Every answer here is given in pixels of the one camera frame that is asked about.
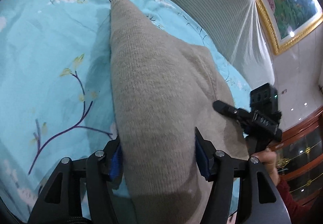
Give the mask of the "red sleeve forearm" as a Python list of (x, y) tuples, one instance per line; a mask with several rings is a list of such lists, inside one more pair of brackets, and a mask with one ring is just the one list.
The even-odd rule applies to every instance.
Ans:
[(277, 190), (279, 191), (282, 200), (286, 206), (290, 220), (292, 224), (305, 223), (308, 220), (308, 214), (310, 212), (309, 206), (303, 206), (294, 201), (292, 195), (290, 194), (290, 188), (287, 182), (280, 178), (277, 185)]

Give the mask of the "person's right hand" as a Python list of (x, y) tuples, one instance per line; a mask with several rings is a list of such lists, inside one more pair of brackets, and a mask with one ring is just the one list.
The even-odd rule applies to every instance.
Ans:
[(271, 180), (277, 186), (280, 182), (280, 176), (277, 170), (277, 154), (271, 149), (266, 148), (264, 151), (254, 153), (252, 157), (256, 157), (265, 167)]

